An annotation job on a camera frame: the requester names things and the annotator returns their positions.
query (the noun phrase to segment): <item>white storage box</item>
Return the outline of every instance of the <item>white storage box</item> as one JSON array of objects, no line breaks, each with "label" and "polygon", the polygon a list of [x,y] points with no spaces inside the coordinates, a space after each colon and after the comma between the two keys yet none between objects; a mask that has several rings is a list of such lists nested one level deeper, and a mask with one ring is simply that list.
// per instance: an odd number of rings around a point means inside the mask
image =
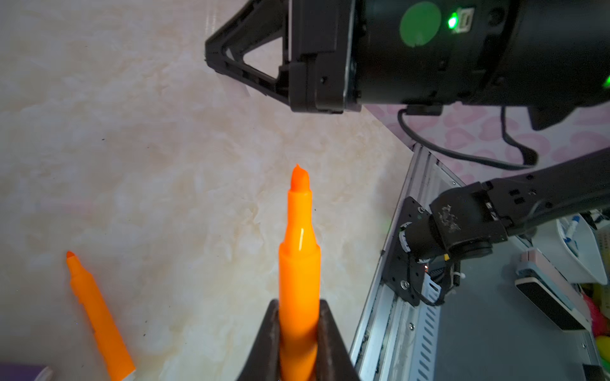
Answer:
[{"label": "white storage box", "polygon": [[608,277],[600,250],[589,225],[581,218],[574,232],[573,240],[578,244],[578,256],[564,242],[562,231],[558,219],[542,224],[532,238],[532,244],[568,282],[607,284]]}]

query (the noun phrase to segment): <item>orange highlighter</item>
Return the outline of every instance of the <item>orange highlighter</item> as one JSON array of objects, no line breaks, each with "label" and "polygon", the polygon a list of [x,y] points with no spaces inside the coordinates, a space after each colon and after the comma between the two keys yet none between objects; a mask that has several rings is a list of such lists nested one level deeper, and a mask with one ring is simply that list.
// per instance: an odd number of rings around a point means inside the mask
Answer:
[{"label": "orange highlighter", "polygon": [[110,379],[111,381],[123,381],[135,371],[135,366],[121,334],[112,320],[112,315],[106,307],[102,293],[99,292],[91,273],[85,270],[73,252],[68,251],[66,262],[72,276],[70,280],[72,291],[85,307],[98,349],[106,362]]},{"label": "orange highlighter", "polygon": [[298,165],[288,192],[288,226],[279,245],[279,361],[282,381],[315,375],[320,314],[320,247],[315,241],[309,175]]}]

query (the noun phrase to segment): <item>white container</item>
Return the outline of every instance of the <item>white container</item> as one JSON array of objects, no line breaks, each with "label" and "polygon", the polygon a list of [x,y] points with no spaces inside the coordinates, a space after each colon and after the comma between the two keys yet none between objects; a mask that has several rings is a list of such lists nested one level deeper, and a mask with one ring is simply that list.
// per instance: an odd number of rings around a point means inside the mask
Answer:
[{"label": "white container", "polygon": [[558,219],[538,227],[532,244],[555,266],[570,283],[608,283],[595,235],[581,217],[573,240],[578,244],[578,256],[563,240],[563,227]]},{"label": "white container", "polygon": [[[600,247],[601,260],[604,265],[610,268],[610,225],[609,224],[596,224],[597,231],[595,237],[597,238],[597,246]],[[600,311],[605,317],[610,318],[610,285],[601,287],[601,298],[600,298]]]}]

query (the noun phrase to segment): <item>black bracket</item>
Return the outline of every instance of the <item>black bracket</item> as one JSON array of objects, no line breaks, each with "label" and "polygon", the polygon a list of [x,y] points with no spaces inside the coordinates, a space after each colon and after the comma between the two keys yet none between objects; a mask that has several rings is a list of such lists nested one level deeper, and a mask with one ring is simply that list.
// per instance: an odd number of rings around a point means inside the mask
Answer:
[{"label": "black bracket", "polygon": [[407,105],[407,115],[426,115],[440,116],[443,113],[442,104],[409,104]]},{"label": "black bracket", "polygon": [[400,235],[406,226],[421,221],[430,216],[415,199],[408,197],[404,199],[400,208],[398,223],[392,232],[392,243],[387,253],[386,265],[381,275],[382,281],[392,289],[402,300],[415,306],[420,303],[420,298],[413,288],[422,293],[424,275],[426,274],[425,263],[419,263],[411,252],[403,249]]},{"label": "black bracket", "polygon": [[[356,0],[249,0],[206,41],[206,62],[296,112],[360,111],[354,89],[352,36]],[[282,38],[273,78],[243,61]]]},{"label": "black bracket", "polygon": [[[320,300],[316,381],[359,381],[326,300]],[[273,299],[237,381],[279,380],[279,302]]]}]

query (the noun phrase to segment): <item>pink heart pattern surface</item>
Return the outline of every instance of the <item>pink heart pattern surface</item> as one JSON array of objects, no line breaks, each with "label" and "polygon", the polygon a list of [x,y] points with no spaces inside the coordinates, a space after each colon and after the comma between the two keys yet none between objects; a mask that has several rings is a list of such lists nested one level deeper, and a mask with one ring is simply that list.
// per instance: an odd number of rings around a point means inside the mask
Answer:
[{"label": "pink heart pattern surface", "polygon": [[[397,123],[397,113],[403,105],[368,105],[367,108],[405,144],[412,144]],[[499,107],[473,107],[457,102],[445,106],[441,116],[407,116],[405,120],[422,138],[439,146],[466,154],[521,162],[519,150],[507,146],[501,138],[499,114]],[[542,169],[609,147],[610,102],[576,109],[563,122],[538,132],[531,129],[526,108],[509,107],[506,127],[517,141],[539,153],[536,169]],[[440,154],[435,156],[465,183],[530,172],[502,171]]]}]

